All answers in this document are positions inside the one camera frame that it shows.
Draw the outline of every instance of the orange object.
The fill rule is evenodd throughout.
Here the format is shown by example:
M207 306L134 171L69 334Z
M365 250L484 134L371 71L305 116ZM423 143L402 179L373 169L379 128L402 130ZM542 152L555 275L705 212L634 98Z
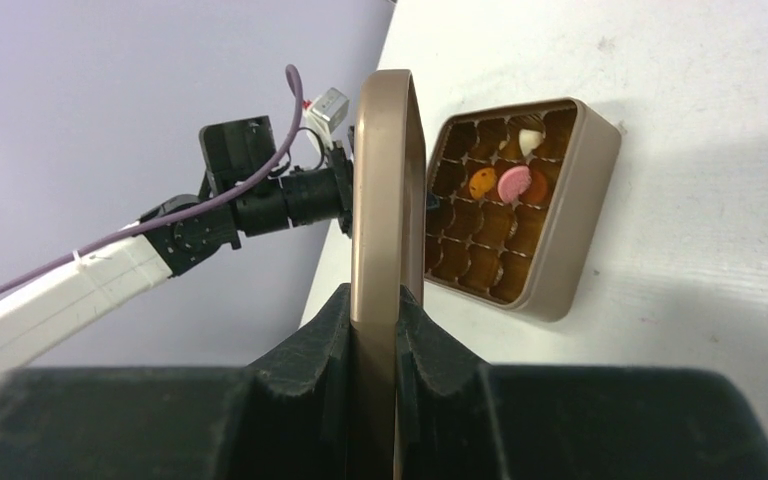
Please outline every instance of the orange object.
M475 175L469 179L469 194L473 199L478 200L484 194L493 190L496 186L496 170L493 167L482 168L475 172Z
M549 195L549 181L546 180L546 175L532 170L531 171L531 185L528 187L519 200L526 205L543 205L546 201L546 196Z

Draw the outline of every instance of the white table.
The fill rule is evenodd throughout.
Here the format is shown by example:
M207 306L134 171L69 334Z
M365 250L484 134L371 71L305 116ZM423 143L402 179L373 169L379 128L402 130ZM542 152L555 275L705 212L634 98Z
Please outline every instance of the white table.
M429 154L450 115L561 96L624 132L569 315L428 285L438 324L495 363L714 370L768 432L768 2L401 0L379 68L413 70ZM303 321L350 250L332 225Z

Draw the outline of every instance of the brown plastic tray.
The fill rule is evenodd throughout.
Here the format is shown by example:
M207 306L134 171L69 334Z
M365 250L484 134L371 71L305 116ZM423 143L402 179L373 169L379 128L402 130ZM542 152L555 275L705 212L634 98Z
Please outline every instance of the brown plastic tray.
M523 155L519 131L543 132ZM619 131L582 102L561 99L450 118L431 158L426 279L544 320L569 311L620 147ZM469 190L478 170L497 177L528 165L532 187L511 204Z

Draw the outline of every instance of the gray background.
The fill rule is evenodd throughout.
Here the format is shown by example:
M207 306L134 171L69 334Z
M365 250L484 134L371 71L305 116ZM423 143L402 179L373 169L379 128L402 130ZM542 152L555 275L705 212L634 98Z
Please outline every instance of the gray background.
M0 1L0 283L195 193L203 125L268 114L280 142L286 63L308 98L330 86L355 98L392 10L385 0ZM293 151L316 160L306 140ZM298 325L325 231L226 247L37 364L250 362Z

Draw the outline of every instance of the pink macaron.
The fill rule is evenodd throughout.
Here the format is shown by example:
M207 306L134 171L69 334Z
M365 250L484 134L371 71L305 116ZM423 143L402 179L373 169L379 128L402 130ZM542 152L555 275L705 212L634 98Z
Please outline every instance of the pink macaron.
M531 172L528 167L520 165L514 167L499 177L496 190L499 197L505 203L512 203L531 186Z

